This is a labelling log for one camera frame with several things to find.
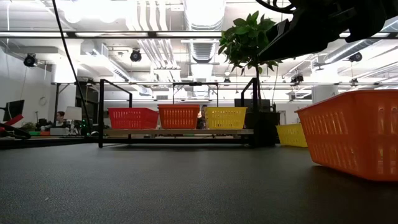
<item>black plant pot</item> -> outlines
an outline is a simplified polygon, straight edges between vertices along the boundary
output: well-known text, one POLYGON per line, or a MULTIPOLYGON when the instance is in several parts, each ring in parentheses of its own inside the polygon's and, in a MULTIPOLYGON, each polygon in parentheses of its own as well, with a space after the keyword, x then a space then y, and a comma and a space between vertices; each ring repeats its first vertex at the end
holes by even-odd
POLYGON ((254 144, 256 146, 274 146, 279 142, 276 126, 279 125, 280 114, 275 112, 247 113, 244 123, 247 129, 255 129, 254 144))

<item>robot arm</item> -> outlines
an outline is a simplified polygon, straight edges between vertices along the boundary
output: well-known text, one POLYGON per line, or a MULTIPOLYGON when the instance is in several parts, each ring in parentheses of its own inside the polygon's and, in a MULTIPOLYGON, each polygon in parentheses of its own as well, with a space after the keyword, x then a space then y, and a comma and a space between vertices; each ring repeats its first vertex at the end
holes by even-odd
POLYGON ((273 6, 256 1, 268 9, 293 14, 292 21, 284 20, 267 31, 271 42, 259 54, 261 60, 322 51, 346 30, 351 33, 347 42, 365 39, 398 15, 398 0, 289 0, 291 5, 284 8, 277 7, 275 0, 273 6))

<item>orange basket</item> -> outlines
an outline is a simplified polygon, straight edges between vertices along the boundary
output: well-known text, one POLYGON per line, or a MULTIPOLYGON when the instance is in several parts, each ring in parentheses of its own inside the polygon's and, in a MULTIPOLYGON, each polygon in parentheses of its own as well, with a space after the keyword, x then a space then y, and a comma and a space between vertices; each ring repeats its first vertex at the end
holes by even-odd
POLYGON ((296 112, 313 162, 398 181, 398 90, 349 91, 296 112))
POLYGON ((155 129, 158 112, 147 108, 109 108, 113 129, 155 129))
POLYGON ((200 105, 158 105, 163 129, 195 129, 200 105))

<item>basket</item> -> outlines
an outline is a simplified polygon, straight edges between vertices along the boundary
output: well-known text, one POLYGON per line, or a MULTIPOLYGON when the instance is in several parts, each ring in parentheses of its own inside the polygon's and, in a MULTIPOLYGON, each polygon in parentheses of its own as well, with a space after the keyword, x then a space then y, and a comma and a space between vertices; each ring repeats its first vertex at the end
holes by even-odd
POLYGON ((208 129, 243 129, 246 107, 207 107, 208 129))
POLYGON ((195 129, 200 105, 158 105, 163 129, 195 129))
POLYGON ((398 90, 350 91, 297 113, 313 162, 398 181, 398 90))
POLYGON ((155 129, 158 112, 147 108, 109 108, 113 129, 155 129))
POLYGON ((308 147, 301 124, 278 125, 276 128, 282 145, 308 147))

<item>yellow basket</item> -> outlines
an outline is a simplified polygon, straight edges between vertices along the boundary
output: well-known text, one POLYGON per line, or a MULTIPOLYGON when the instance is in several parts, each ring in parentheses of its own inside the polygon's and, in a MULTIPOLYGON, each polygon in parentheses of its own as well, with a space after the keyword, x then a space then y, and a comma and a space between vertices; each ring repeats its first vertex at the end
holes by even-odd
POLYGON ((245 107, 207 107, 208 129, 243 129, 245 107))
POLYGON ((278 125, 276 128, 282 145, 308 147, 301 124, 278 125))

